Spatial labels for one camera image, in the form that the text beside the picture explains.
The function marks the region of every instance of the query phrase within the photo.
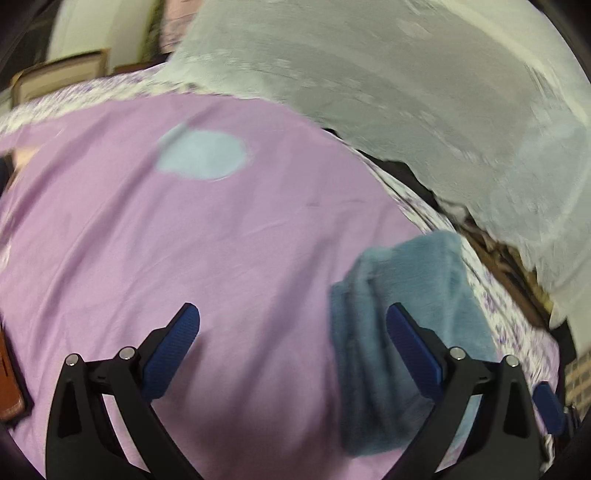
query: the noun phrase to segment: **blue gripper pad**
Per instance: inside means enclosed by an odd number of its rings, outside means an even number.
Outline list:
[[[532,397],[542,420],[544,420],[544,425],[546,425],[548,433],[551,435],[561,435],[566,426],[566,417],[558,398],[554,395],[548,382],[539,383]]]
[[[151,402],[166,393],[198,331],[199,310],[194,305],[189,305],[144,367],[142,396],[145,401]]]
[[[386,330],[421,395],[433,401],[441,400],[443,397],[441,366],[396,305],[388,309]]]

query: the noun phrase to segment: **folded blanket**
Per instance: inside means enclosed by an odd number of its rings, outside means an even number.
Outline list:
[[[330,292],[332,339],[341,390],[341,435],[352,456],[406,447],[433,402],[421,396],[385,327],[400,302],[417,323],[448,347],[498,361],[486,319],[467,282],[460,237],[435,232],[396,248],[370,248]],[[479,399],[473,397],[454,445],[468,435]]]

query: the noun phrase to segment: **blue towel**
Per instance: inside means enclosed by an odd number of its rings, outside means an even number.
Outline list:
[[[352,456],[408,446],[433,408],[386,332],[386,311],[396,302],[446,346],[498,361],[490,328],[467,281],[456,233],[434,232],[395,248],[366,250],[330,292],[341,437]],[[473,397],[454,446],[469,434],[478,404]]]

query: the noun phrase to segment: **brown leather object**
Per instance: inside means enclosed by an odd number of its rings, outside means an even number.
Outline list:
[[[25,413],[26,408],[25,397],[8,354],[4,330],[0,329],[0,421],[15,420]]]

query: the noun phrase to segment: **white sheer curtain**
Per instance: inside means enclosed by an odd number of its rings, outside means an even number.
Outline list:
[[[591,86],[527,0],[207,0],[158,76],[406,162],[518,247],[591,345]]]

